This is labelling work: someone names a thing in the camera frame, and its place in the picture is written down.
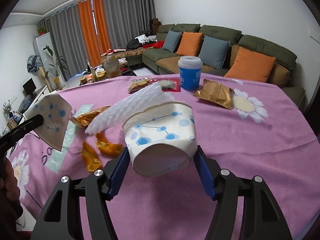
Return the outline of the person's left hand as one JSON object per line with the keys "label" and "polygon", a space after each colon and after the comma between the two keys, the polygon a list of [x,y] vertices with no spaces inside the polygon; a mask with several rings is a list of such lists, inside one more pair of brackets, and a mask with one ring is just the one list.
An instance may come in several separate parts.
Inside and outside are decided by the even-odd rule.
{"label": "person's left hand", "polygon": [[17,186],[17,179],[14,176],[14,170],[11,162],[7,157],[4,157],[5,179],[1,178],[1,189],[5,189],[5,194],[8,200],[16,201],[20,197],[20,189]]}

